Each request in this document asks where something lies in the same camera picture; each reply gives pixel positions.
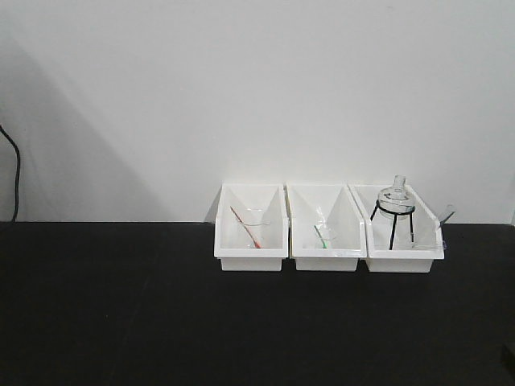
black tabletop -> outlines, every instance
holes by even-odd
[[[211,224],[0,235],[0,384],[515,385],[515,227],[445,225],[430,273],[222,272]]]

